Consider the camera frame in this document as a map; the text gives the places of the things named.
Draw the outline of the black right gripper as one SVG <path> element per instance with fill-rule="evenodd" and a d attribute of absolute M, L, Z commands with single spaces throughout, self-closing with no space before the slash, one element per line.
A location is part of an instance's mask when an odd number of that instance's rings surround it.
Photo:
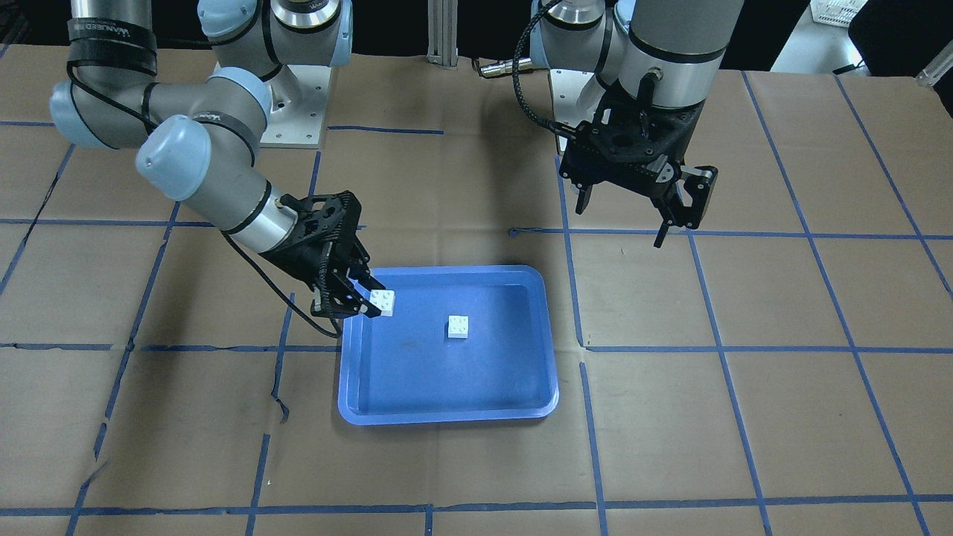
<path fill-rule="evenodd" d="M 295 198 L 283 194 L 282 207 L 295 213 L 288 237 L 262 257 L 313 290 L 312 316 L 377 318 L 382 310 L 355 284 L 385 290 L 370 267 L 370 255 L 358 240 L 362 206 L 351 191 Z"/>

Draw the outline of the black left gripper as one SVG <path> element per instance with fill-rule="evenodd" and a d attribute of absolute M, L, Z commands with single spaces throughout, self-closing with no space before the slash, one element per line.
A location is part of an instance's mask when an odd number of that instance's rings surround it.
<path fill-rule="evenodd" d="M 718 168 L 689 167 L 685 153 L 703 108 L 661 109 L 609 87 L 593 119 L 576 127 L 559 167 L 576 188 L 576 214 L 589 206 L 593 186 L 609 182 L 652 201 L 661 216 L 654 248 L 673 226 L 700 228 Z"/>

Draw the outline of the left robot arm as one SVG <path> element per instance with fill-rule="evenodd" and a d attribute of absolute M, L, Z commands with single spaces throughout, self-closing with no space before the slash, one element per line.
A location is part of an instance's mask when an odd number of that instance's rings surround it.
<path fill-rule="evenodd" d="M 542 118 L 515 98 L 535 125 L 563 137 L 559 173 L 578 192 L 576 213 L 603 182 L 649 198 L 661 223 L 696 229 L 717 181 L 713 166 L 690 167 L 685 155 L 742 10 L 741 1 L 538 1 L 518 37 L 549 70 L 591 72 L 599 95 L 582 103 L 589 118 L 570 126 Z"/>

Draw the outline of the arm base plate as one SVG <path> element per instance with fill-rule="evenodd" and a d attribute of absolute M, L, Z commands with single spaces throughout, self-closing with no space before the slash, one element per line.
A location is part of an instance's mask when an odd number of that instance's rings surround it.
<path fill-rule="evenodd" d="M 678 87 L 675 72 L 654 61 L 623 66 L 615 80 L 605 71 L 552 68 L 550 84 L 557 126 L 576 129 L 575 139 L 561 139 L 561 150 L 590 145 L 630 162 L 673 155 L 684 129 L 681 116 L 695 104 Z"/>
<path fill-rule="evenodd" d="M 333 73 L 327 66 L 289 65 L 268 80 L 272 112 L 260 146 L 319 149 Z"/>

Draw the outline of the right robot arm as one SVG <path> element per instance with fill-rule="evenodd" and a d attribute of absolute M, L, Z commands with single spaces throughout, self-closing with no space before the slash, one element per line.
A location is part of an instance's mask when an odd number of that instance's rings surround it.
<path fill-rule="evenodd" d="M 353 37 L 350 1 L 201 1 L 218 68 L 197 84 L 160 83 L 150 1 L 74 1 L 68 80 L 52 89 L 55 126 L 79 147 L 136 150 L 136 169 L 228 240 L 313 292 L 312 314 L 381 311 L 357 238 L 351 192 L 295 198 L 255 169 L 272 119 L 301 109 L 290 67 L 341 66 Z"/>

